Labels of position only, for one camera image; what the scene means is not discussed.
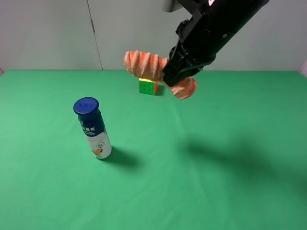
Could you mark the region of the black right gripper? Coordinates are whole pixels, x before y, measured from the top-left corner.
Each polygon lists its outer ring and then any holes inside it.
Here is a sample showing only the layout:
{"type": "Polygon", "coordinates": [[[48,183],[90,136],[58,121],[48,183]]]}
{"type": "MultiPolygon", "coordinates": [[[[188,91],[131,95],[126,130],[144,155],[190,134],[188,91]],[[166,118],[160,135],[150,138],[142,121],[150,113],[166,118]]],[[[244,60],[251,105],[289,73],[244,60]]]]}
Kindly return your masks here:
{"type": "Polygon", "coordinates": [[[175,86],[211,64],[225,44],[267,3],[266,0],[172,1],[170,12],[182,7],[191,18],[176,29],[178,43],[163,68],[163,81],[175,86]]]}

